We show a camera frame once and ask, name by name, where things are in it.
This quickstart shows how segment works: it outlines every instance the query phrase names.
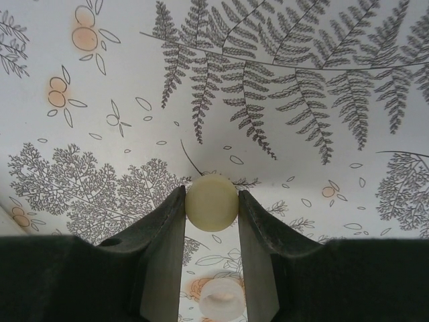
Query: fern leaf illustration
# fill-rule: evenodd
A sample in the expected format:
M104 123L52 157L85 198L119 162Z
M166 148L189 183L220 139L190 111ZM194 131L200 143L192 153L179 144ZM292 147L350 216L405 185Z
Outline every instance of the fern leaf illustration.
M229 60L219 54L205 52L204 58L195 59L194 61L203 65L203 67L192 67L197 76L190 77L192 81L198 83L192 86L192 89L195 90L192 96L195 99L191 104L194 105L192 118L194 119L196 139L198 143L202 144L203 118L206 117L206 112L210 109L209 106L212 105L211 100L215 98L213 93L219 90L217 84L223 82L218 73L223 70L224 64L229 63Z
M410 0L400 0L398 7L393 9L393 15L383 20L382 26L375 28L376 34L368 35L373 44L361 44L361 50L366 54L353 56L357 64L383 67L392 65L398 60L400 55L397 53L396 38L409 2Z
M343 123L349 124L361 151L367 143L368 137L368 97L371 92L368 89L374 87L372 76L364 70L347 70L326 84L334 87L330 94L338 96L332 108L341 107L339 117L344 117Z
M323 93L324 77L318 72L296 69L294 74L278 77L273 82L279 84L291 83L281 92L271 94L268 97L271 99L284 99L285 97L298 95L298 97L289 101L289 103L276 109L281 112L289 112L300 106L304 106L304 109L286 124L297 125L301 123L302 128L296 133L309 133L306 141L311 142L316 140L314 147L319 147L322 163L329 163L329 158L332 157L331 152L334 151L330 147L332 140L328 138L332 135L332 132L326 130L326 128L330 127L330 124L326 122L326 119L330 116L318 111L319 109L327 109L327 107L324 103L316 100L325 97Z
M205 30L208 26L207 0L191 0L191 7L185 24L179 31L180 39L192 48L213 48L208 42Z
M249 5L243 0L232 0L233 5L222 1L222 15L216 7L212 7L209 17L207 34L212 43L222 48L223 54L255 58L259 42L255 32L258 24L265 23L265 13L274 13L274 6L269 0L261 3L250 1Z
M397 152L387 164L389 171L379 185L377 211L382 220L396 219L402 230L420 229L428 236L429 168L427 156Z
M261 146L262 150L270 155L274 160L277 159L272 152L267 136L262 129L264 106L260 101L266 100L264 93L268 91L265 84L270 82L267 77L273 76L273 72L266 69L264 65L256 62L236 62L225 64L222 75L224 81L231 81L234 84L228 87L222 87L224 93L237 94L237 98L223 99L224 103L240 109L231 117L232 121L240 121L239 129L247 128L246 136L252 137L254 142Z
M167 74L164 75L166 80L161 101L161 107L165 109L170 95L177 89L177 84L182 84L181 78L186 76L184 71L190 68L192 57L196 54L191 49L176 43L179 40L178 30L174 27L170 11L161 1L156 2L156 14L152 34L165 40L161 47L166 49L163 54L167 63L165 67Z
M313 60L308 43L313 39L314 26L319 24L319 17L325 14L330 0L297 0L297 4L301 13L287 7L286 16L277 13L279 26L269 20L266 28L262 23L258 28L260 42L273 57L273 64L297 65Z
M418 77L416 84L420 85L417 89L423 91L423 97L429 103L429 63L424 64L414 76Z
M419 64L429 58L429 7L412 27L411 35L407 36L408 45L402 46L405 56L401 57L404 64Z
M375 17L379 0L359 1L359 6L349 7L349 12L340 12L340 22L330 21L336 40L324 30L319 30L321 39L314 39L319 57L316 66L329 68L349 64L351 54L356 54L356 47L360 44L359 37L366 34L366 28L371 26L370 19Z
M386 101L384 109L389 111L390 133L395 134L405 116L404 109L413 73L405 67L393 67L379 73L375 79L385 80L375 92L381 93L377 101Z

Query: orange fruit illustration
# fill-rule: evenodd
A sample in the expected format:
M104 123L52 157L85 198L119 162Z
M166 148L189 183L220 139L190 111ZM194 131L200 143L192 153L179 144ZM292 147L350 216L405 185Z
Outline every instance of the orange fruit illustration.
M74 30L72 40L77 48L85 52L90 52L99 45L97 34L88 27L79 27Z
M94 27L95 25L95 16L93 12L84 5L80 5L76 8L74 16L76 21L84 27Z
M326 186L322 190L323 197L331 198L334 194L335 194L335 190L330 186Z
M64 93L67 91L67 83L64 82L60 77L52 77L49 81L51 89Z
M29 226L29 220L27 217L18 215L18 216L13 216L13 220L16 221L16 223L18 225L20 225L21 227L28 227Z
M48 101L55 107L64 107L66 105L66 98L58 91L50 91Z

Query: small leaf illustration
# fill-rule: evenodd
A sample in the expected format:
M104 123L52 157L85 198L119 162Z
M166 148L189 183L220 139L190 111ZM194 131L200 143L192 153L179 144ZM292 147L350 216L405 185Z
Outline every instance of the small leaf illustration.
M121 41L117 36L112 34L109 30L106 29L99 29L100 34L106 38L108 41L114 42L115 44L120 44Z
M75 107L88 107L87 104L78 101L77 99L69 99L68 102Z
M342 201L348 201L346 197L344 197L343 195L338 194L337 195L338 199L341 199Z
M66 118L68 126L73 127L72 115L70 114L70 111L68 110L68 108L64 109L64 117Z
M235 163L235 164L238 164L238 165L242 165L242 164L244 164L244 162L243 162L239 157L237 157L237 156L230 156L230 157L229 157L229 160L230 160L232 163Z
M89 54L89 55L86 55L86 56L79 58L79 60L86 62L87 60L91 60L93 57L94 57L94 54Z
M11 201L12 201L15 205L17 205L18 207L22 207L22 204L21 204L18 200L16 200L15 198L13 198L13 197L9 197L9 199L11 199Z
M55 116L57 113L58 113L58 110L57 110L57 109L51 109L51 110L48 112L48 116L49 116L49 117L53 117L53 116Z
M95 1L95 14L98 15L100 13L101 7L103 6L103 0Z
M347 229L353 229L353 230L362 229L362 225L360 225L358 223L348 223L348 224L344 225L344 227Z
M62 75L64 76L64 80L67 82L67 84L70 85L70 74L64 66L62 66Z
M310 208L312 206L311 201L308 199L301 199L301 202L304 204L304 206Z
M352 163L349 167L352 169L358 169L360 167L362 167L363 164L360 163Z
M217 237L216 235L212 235L212 237L213 237L214 241L217 242L218 244L222 243L222 239L221 238Z
M116 106L116 103L112 99L111 99L111 103L112 103L113 113L116 115L117 118L119 118L118 106Z
M229 251L228 256L233 260L238 260L241 257L241 252L237 248L233 248Z
M142 99L141 97L136 97L135 100L141 107L143 107L146 111L150 112L152 110L152 105L146 101L145 99Z
M101 140L103 137L96 133L88 133L92 138L96 140Z
M390 231L391 228L386 228L384 229L381 233L380 236L384 236L385 234L387 234Z
M97 61L97 66L101 73L106 76L106 67L105 67L105 61L103 60L103 57L100 56L100 54L96 54L95 60Z
M340 191L340 187L335 182L333 182L331 180L328 180L328 181L329 181L329 184L331 185L331 187L334 188L334 190Z
M220 255L209 255L205 256L203 258L200 258L195 262L195 265L199 266L210 266L210 265L216 265L220 262L222 262L224 258Z
M363 188L366 184L367 182L364 178L359 178L359 186L361 186L361 188Z

